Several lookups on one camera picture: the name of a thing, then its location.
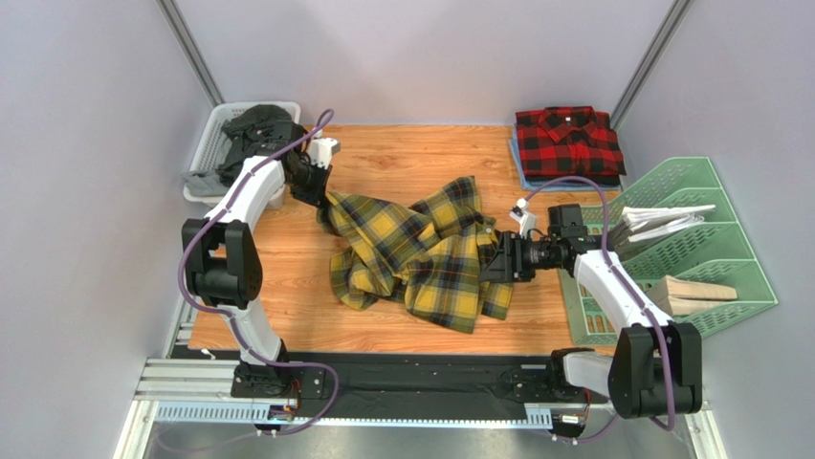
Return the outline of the white plastic laundry basket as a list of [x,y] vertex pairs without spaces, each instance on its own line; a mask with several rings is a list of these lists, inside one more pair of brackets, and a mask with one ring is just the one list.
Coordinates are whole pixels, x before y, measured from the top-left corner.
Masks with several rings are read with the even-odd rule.
[[300,121],[301,108],[294,101],[240,101],[215,106],[193,155],[190,171],[211,171],[226,158],[231,141],[222,132],[223,125],[256,105],[276,105],[284,109],[294,122]]

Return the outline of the aluminium corner post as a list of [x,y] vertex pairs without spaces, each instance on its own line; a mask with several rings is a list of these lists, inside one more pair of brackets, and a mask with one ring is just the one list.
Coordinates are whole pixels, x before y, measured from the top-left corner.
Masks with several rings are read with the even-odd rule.
[[209,66],[198,47],[180,6],[174,0],[157,0],[167,25],[175,36],[187,62],[212,107],[225,102]]
[[694,0],[672,1],[611,113],[611,127],[613,129],[619,130],[621,128],[631,106],[646,85],[650,75],[693,5]]

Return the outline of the right aluminium corner post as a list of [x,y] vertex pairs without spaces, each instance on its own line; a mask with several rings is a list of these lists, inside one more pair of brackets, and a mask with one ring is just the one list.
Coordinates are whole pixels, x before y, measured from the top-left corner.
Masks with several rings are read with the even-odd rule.
[[611,127],[613,129],[619,130],[621,128],[631,106],[646,85],[650,75],[693,5],[694,0],[672,1],[611,113]]

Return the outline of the red black plaid folded shirt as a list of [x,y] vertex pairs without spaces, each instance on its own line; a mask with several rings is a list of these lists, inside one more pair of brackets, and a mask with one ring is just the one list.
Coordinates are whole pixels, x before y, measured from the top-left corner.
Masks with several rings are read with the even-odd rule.
[[610,114],[591,106],[515,113],[521,165],[529,179],[582,176],[617,185],[627,174]]

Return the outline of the aluminium frame rail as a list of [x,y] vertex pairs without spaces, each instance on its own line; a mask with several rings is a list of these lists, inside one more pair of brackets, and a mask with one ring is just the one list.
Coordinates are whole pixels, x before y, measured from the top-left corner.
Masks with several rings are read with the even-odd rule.
[[[341,304],[331,292],[325,256],[284,258],[278,270],[265,274],[261,299],[266,314],[290,352],[381,353],[422,355],[547,356],[573,346],[569,336],[562,283],[552,273],[516,287],[509,315],[499,320],[479,317],[470,334],[456,332],[410,315],[402,305],[382,300],[359,312]],[[235,351],[224,322],[197,313],[185,325],[192,341],[176,345],[166,359],[147,362],[136,396],[159,403],[158,417],[175,422],[280,423],[290,396],[239,398],[228,389],[228,360],[216,351]],[[541,428],[554,404],[526,404],[526,417],[516,421],[419,421],[329,418],[324,425],[419,427]]]

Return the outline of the dark grey shirt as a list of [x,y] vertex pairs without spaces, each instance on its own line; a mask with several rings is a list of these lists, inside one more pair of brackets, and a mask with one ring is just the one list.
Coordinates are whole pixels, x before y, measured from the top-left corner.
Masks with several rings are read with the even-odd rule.
[[223,162],[211,171],[182,175],[184,192],[192,201],[221,199],[238,178],[246,159],[271,155],[305,134],[304,128],[276,105],[256,105],[227,121],[222,132],[231,141]]

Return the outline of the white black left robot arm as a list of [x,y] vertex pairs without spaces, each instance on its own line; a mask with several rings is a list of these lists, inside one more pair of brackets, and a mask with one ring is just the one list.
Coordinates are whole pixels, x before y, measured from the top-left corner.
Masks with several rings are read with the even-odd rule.
[[231,393],[239,398],[285,397],[297,386],[295,365],[259,297],[263,268],[253,231],[271,198],[284,187],[304,204],[326,207],[331,160],[341,149],[337,140],[322,135],[329,119],[325,113],[302,138],[245,160],[215,208],[202,219],[187,220],[182,228],[180,290],[193,308],[223,318],[238,342]]

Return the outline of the green plastic file organizer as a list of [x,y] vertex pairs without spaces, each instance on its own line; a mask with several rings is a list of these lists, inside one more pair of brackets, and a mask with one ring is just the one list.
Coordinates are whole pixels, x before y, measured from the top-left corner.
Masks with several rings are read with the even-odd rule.
[[647,243],[621,259],[642,289],[665,275],[735,288],[737,300],[678,317],[707,338],[778,303],[712,162],[706,157],[668,159],[611,200],[609,208],[611,220],[617,222],[624,207],[701,205],[715,208],[702,223]]

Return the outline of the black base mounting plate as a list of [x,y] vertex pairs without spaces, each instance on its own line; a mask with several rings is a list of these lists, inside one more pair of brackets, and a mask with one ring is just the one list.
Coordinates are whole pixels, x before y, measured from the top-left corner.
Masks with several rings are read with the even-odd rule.
[[582,412],[606,400],[556,388],[547,356],[290,352],[309,367],[252,370],[235,351],[214,355],[229,362],[228,394],[299,398],[305,416],[326,407],[329,418],[516,421],[526,404]]

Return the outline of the wooden block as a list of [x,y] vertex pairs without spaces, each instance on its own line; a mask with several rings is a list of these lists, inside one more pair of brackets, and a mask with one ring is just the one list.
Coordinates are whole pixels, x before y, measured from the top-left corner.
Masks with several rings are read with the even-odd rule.
[[666,275],[646,289],[648,299],[671,317],[686,317],[738,300],[735,288]]

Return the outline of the yellow black plaid shirt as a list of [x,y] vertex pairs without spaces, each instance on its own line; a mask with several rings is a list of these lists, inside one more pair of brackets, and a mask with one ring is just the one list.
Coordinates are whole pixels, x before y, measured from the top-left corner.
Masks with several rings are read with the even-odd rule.
[[344,241],[329,261],[334,296],[363,311],[380,300],[414,317],[470,334],[479,317],[508,316],[513,288],[480,280],[498,249],[495,218],[476,180],[459,177],[410,206],[329,191],[317,221]]

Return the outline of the white paper stack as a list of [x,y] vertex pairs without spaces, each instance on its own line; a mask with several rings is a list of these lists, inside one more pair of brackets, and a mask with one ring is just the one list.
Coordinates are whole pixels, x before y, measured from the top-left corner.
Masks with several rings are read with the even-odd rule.
[[610,247],[618,253],[643,249],[681,230],[699,225],[716,205],[673,208],[624,207],[618,223],[609,232]]

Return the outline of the left aluminium corner post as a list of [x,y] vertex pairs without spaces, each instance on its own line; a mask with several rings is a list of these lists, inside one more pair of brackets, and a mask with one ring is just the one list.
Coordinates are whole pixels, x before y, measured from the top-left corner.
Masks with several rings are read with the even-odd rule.
[[225,102],[209,66],[198,47],[180,6],[174,0],[157,0],[167,25],[175,36],[187,62],[212,107]]

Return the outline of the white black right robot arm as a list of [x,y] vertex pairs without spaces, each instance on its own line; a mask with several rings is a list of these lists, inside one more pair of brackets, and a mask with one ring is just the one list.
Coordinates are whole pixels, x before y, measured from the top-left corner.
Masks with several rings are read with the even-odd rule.
[[698,412],[703,405],[702,337],[678,323],[636,284],[612,251],[607,233],[589,232],[578,205],[549,210],[540,238],[537,217],[524,198],[510,211],[518,231],[504,231],[496,254],[479,279],[491,284],[529,282],[537,272],[559,270],[584,287],[609,319],[617,341],[612,356],[587,348],[553,354],[560,385],[607,397],[624,419],[666,419]]

